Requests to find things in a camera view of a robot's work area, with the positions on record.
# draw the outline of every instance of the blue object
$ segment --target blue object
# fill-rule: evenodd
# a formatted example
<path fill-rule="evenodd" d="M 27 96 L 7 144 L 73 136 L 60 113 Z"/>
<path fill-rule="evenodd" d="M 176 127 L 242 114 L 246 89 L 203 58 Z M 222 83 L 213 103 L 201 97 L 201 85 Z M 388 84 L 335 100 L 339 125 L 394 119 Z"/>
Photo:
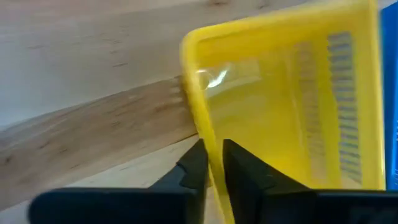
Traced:
<path fill-rule="evenodd" d="M 398 78 L 397 78 L 397 2 L 381 11 L 381 37 L 383 49 L 384 134 L 386 155 L 386 188 L 398 190 L 397 125 L 398 125 Z"/>

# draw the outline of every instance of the basket slot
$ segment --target basket slot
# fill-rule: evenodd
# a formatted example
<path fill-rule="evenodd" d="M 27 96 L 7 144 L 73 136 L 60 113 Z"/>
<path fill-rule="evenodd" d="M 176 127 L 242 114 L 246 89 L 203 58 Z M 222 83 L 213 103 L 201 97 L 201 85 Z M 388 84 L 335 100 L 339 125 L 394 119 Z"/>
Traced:
<path fill-rule="evenodd" d="M 394 184 L 395 184 L 395 185 L 398 185 L 398 170 L 397 170 L 397 169 L 395 170 L 394 180 L 395 180 L 395 181 L 394 181 Z"/>
<path fill-rule="evenodd" d="M 338 105 L 340 171 L 362 183 L 352 38 L 349 32 L 328 36 L 333 94 Z"/>
<path fill-rule="evenodd" d="M 312 176 L 326 181 L 325 142 L 319 114 L 317 71 L 314 61 L 313 46 L 309 42 L 295 46 L 298 83 L 302 92 L 303 124 L 305 126 L 307 147 L 310 156 Z"/>

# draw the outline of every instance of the wood grain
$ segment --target wood grain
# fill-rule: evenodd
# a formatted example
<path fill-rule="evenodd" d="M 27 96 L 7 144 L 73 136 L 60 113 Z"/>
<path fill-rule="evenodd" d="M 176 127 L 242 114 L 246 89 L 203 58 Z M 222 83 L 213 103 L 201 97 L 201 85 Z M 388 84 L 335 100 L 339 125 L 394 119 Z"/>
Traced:
<path fill-rule="evenodd" d="M 172 78 L 191 30 L 304 2 L 208 1 L 0 1 L 0 127 Z"/>
<path fill-rule="evenodd" d="M 178 78 L 23 122 L 0 132 L 0 209 L 195 133 Z"/>
<path fill-rule="evenodd" d="M 197 141 L 192 136 L 158 151 L 132 159 L 99 174 L 84 178 L 68 187 L 148 187 L 170 170 L 175 162 Z M 0 212 L 1 224 L 28 224 L 29 200 Z M 207 190 L 205 223 L 220 223 L 213 188 Z"/>

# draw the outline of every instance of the wooden surface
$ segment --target wooden surface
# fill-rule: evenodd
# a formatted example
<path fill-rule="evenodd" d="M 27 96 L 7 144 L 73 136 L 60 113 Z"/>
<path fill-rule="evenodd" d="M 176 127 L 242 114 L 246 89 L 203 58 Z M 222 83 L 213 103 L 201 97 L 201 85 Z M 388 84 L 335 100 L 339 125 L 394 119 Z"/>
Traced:
<path fill-rule="evenodd" d="M 172 78 L 191 30 L 304 0 L 263 1 L 0 1 L 0 127 Z"/>
<path fill-rule="evenodd" d="M 0 210 L 196 133 L 178 78 L 0 132 Z"/>
<path fill-rule="evenodd" d="M 170 170 L 175 162 L 197 141 L 197 136 L 184 139 L 163 149 L 137 157 L 99 174 L 81 179 L 68 187 L 148 187 Z M 28 224 L 29 201 L 0 212 L 1 224 Z M 205 223 L 220 223 L 213 188 L 206 196 Z"/>

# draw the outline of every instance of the yellow plastic basket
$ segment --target yellow plastic basket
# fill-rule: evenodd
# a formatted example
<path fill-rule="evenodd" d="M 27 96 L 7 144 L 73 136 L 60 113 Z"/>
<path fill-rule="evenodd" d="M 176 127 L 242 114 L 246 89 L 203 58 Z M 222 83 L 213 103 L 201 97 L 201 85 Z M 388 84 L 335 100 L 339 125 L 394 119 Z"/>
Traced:
<path fill-rule="evenodd" d="M 312 188 L 384 189 L 376 3 L 303 5 L 189 33 L 185 88 L 233 223 L 222 140 Z"/>

